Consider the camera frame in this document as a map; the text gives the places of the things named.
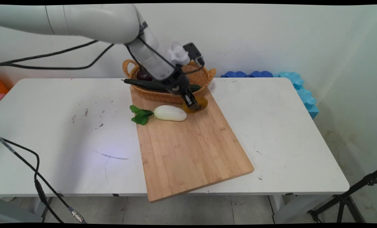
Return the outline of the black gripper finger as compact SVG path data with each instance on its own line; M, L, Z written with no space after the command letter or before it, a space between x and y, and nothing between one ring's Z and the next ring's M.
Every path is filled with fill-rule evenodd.
M200 104L197 102L192 92L185 92L182 94L183 110L184 111L198 111L200 110Z
M199 99L193 95L190 89L188 89L188 107L189 107L189 110L201 109L201 104L199 102Z

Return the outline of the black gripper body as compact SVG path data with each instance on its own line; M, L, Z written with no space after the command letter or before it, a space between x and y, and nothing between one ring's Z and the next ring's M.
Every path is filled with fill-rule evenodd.
M171 75L164 79L164 89L173 95L191 94L189 78L181 69L174 69Z

